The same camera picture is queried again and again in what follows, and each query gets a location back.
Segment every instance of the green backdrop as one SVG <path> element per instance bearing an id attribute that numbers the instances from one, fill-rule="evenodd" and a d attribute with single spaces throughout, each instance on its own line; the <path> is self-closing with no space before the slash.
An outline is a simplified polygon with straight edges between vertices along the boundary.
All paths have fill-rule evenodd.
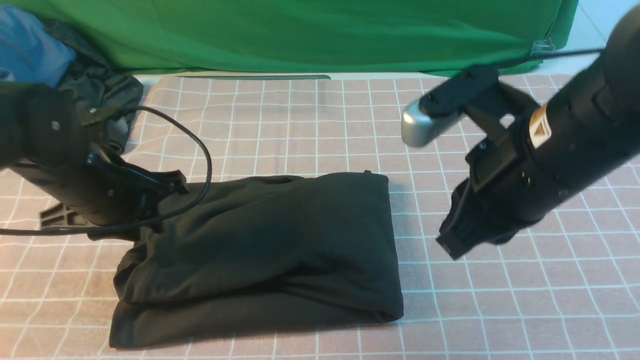
<path id="1" fill-rule="evenodd" d="M 120 70 L 459 70 L 566 44 L 577 0 L 0 0 L 76 27 Z M 535 64 L 520 67 L 531 68 Z"/>

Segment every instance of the pink cutting mat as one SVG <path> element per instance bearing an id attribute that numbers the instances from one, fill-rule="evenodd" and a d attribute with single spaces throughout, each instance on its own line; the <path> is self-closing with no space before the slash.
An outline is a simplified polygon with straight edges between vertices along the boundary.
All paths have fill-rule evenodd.
<path id="1" fill-rule="evenodd" d="M 513 76 L 546 101 L 565 76 Z M 0 358 L 31 359 L 640 359 L 640 161 L 599 181 L 503 247 L 452 262 L 435 243 L 464 156 L 483 138 L 469 120 L 407 149 L 399 115 L 440 79 L 225 81 L 163 78 L 145 104 L 208 146 L 214 181 L 252 175 L 389 176 L 406 316 L 384 327 L 272 334 L 117 352 L 106 345 L 115 268 L 130 244 L 0 237 Z M 202 153 L 140 115 L 126 158 L 202 181 Z M 35 228 L 52 205 L 0 174 L 4 227 Z"/>

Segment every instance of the wire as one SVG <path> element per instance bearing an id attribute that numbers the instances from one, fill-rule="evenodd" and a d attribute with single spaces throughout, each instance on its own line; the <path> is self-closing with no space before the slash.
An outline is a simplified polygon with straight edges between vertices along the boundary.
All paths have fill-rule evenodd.
<path id="1" fill-rule="evenodd" d="M 589 55 L 589 54 L 600 54 L 604 51 L 604 48 L 599 49 L 585 49 L 585 50 L 576 50 L 576 51 L 558 51 L 553 53 L 543 53 L 539 55 L 530 55 L 526 58 L 520 59 L 511 59 L 506 61 L 498 61 L 491 65 L 497 66 L 498 68 L 506 68 L 506 67 L 514 67 L 523 63 L 527 63 L 529 61 L 538 61 L 538 60 L 549 60 L 556 58 L 564 58 L 568 56 L 579 56 L 579 55 Z"/>
<path id="2" fill-rule="evenodd" d="M 130 222 L 128 224 L 123 224 L 123 225 L 96 227 L 96 228 L 89 228 L 89 229 L 87 229 L 87 228 L 84 228 L 84 229 L 41 229 L 41 230 L 0 229 L 0 235 L 7 235 L 7 236 L 66 236 L 66 235 L 78 235 L 78 234 L 89 234 L 89 235 L 115 234 L 115 233 L 119 233 L 121 231 L 131 230 L 131 229 L 135 229 L 137 227 L 142 227 L 142 226 L 146 226 L 146 225 L 152 225 L 152 224 L 167 220 L 169 218 L 177 217 L 179 215 L 182 215 L 182 214 L 186 213 L 187 211 L 193 209 L 196 205 L 198 205 L 202 201 L 202 199 L 204 199 L 205 195 L 207 195 L 207 192 L 209 191 L 209 186 L 211 184 L 211 177 L 212 177 L 212 173 L 213 173 L 213 164 L 212 164 L 212 161 L 211 161 L 211 154 L 209 154 L 209 150 L 207 150 L 207 146 L 202 142 L 202 140 L 200 140 L 196 136 L 196 134 L 192 133 L 189 129 L 187 129 L 182 124 L 180 124 L 179 122 L 177 122 L 176 120 L 171 118 L 169 115 L 167 115 L 167 114 L 165 114 L 165 113 L 163 113 L 161 111 L 158 111 L 156 109 L 149 108 L 147 106 L 135 106 L 133 108 L 129 108 L 129 109 L 123 110 L 121 112 L 121 114 L 122 114 L 122 116 L 124 116 L 124 115 L 128 115 L 130 113 L 133 113 L 135 111 L 147 111 L 147 112 L 150 112 L 150 113 L 152 113 L 154 115 L 157 115 L 157 116 L 165 119 L 171 125 L 177 127 L 183 133 L 187 134 L 202 149 L 202 151 L 204 152 L 205 160 L 207 162 L 207 175 L 206 175 L 206 180 L 205 180 L 204 186 L 202 187 L 202 191 L 200 191 L 200 194 L 198 194 L 198 197 L 196 197 L 189 204 L 185 205 L 184 207 L 182 207 L 182 208 L 180 208 L 178 210 L 174 210 L 174 211 L 171 211 L 171 212 L 169 212 L 167 214 L 159 215 L 159 216 L 154 217 L 154 218 L 150 218 L 150 219 L 146 219 L 146 220 L 140 220 L 140 221 L 133 221 L 133 222 Z"/>

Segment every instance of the silver cylinder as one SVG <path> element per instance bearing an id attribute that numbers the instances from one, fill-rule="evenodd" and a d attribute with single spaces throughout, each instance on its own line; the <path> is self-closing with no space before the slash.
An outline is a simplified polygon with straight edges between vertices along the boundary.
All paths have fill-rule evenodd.
<path id="1" fill-rule="evenodd" d="M 462 118 L 458 111 L 444 117 L 430 117 L 420 110 L 420 99 L 408 105 L 402 114 L 402 141 L 409 147 L 424 147 Z"/>

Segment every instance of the robotic arm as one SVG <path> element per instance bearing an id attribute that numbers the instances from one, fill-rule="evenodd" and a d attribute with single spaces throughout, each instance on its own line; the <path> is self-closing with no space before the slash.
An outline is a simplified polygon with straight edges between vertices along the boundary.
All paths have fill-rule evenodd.
<path id="1" fill-rule="evenodd" d="M 37 234 L 135 241 L 139 227 L 100 229 L 158 217 L 160 201 L 188 193 L 179 171 L 149 172 L 107 146 L 104 120 L 119 114 L 114 109 L 78 114 L 56 89 L 0 83 L 0 170 L 10 168 L 60 201 L 40 214 L 42 233 Z M 162 231 L 162 222 L 149 226 Z"/>
<path id="2" fill-rule="evenodd" d="M 498 80 L 498 65 L 460 72 L 402 118 L 403 142 L 422 147 L 467 114 L 486 138 L 466 156 L 469 177 L 452 195 L 437 242 L 457 259 L 506 243 L 640 153 L 640 6 L 605 50 L 542 107 Z M 507 128 L 500 119 L 512 114 Z"/>
<path id="3" fill-rule="evenodd" d="M 438 243 L 456 259 L 482 242 L 506 243 L 520 230 L 640 153 L 640 6 L 614 30 L 601 56 L 548 103 L 499 81 L 499 65 L 470 67 L 409 105 L 403 142 L 422 147 L 467 114 L 487 134 L 465 158 L 467 180 L 452 195 Z M 185 131 L 211 157 L 204 144 Z M 507 128 L 500 119 L 512 114 Z M 162 231 L 157 205 L 187 194 L 179 172 L 149 172 L 126 163 L 106 142 L 104 120 L 122 111 L 74 112 L 44 85 L 0 83 L 0 170 L 10 168 L 60 204 L 41 214 L 42 232 L 88 233 L 93 240 L 135 241 L 140 226 Z"/>

